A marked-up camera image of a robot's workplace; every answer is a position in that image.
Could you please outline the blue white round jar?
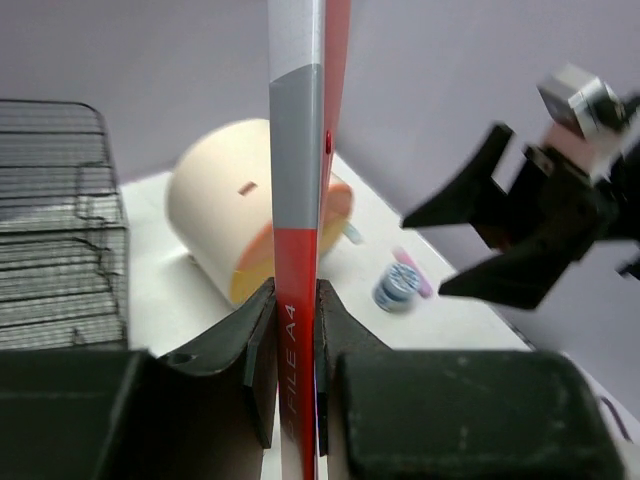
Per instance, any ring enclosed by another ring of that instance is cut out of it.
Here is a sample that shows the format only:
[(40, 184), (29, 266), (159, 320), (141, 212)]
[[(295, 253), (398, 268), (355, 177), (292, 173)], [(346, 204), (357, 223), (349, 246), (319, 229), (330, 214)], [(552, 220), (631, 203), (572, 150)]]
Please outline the blue white round jar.
[(395, 262), (388, 266), (376, 283), (372, 298), (382, 310), (402, 313), (410, 310), (419, 295), (420, 280), (409, 266)]

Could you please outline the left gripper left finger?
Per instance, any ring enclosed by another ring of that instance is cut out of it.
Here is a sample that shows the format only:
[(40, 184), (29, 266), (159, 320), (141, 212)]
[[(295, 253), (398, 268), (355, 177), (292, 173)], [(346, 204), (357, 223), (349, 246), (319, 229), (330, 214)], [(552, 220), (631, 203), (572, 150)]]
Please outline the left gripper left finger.
[(5, 479), (257, 479), (271, 441), (275, 298), (266, 283), (175, 350), (1, 355)]

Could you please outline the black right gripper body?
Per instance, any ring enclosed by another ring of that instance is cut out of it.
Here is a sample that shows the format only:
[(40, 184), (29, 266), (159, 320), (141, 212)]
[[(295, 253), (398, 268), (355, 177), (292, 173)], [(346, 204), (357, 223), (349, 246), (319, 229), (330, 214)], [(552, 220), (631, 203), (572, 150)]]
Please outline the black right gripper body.
[(493, 180), (476, 201), (472, 215), (473, 228), (497, 255), (552, 221), (593, 224), (593, 244), (637, 240), (639, 149), (619, 154), (608, 177), (592, 181), (555, 142), (529, 145), (511, 189), (504, 191)]

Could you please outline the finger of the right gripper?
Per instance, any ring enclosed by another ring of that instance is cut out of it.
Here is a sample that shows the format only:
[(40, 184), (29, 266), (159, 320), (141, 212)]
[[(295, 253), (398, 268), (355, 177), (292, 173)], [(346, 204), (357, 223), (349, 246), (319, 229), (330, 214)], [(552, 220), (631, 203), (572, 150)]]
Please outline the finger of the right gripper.
[(513, 130), (505, 123), (493, 123), (463, 168), (439, 191), (406, 214), (402, 228), (468, 224), (476, 210), (476, 201), (489, 190), (493, 173), (512, 136)]
[(444, 281), (438, 293), (534, 310), (594, 241), (589, 222), (552, 221), (505, 253)]

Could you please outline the red A4 file folder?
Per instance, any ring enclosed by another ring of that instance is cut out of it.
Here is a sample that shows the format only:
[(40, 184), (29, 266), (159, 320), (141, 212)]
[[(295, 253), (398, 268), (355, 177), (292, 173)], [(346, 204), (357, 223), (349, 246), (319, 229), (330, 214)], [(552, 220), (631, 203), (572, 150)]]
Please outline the red A4 file folder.
[(269, 123), (281, 476), (317, 476), (316, 281), (351, 2), (270, 1)]

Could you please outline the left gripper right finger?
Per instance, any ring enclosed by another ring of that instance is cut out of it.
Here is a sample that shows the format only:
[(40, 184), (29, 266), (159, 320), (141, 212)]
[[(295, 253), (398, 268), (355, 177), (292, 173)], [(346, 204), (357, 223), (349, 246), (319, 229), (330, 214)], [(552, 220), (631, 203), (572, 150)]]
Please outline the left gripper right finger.
[(395, 350), (317, 284), (319, 448), (331, 479), (621, 479), (579, 369), (550, 351)]

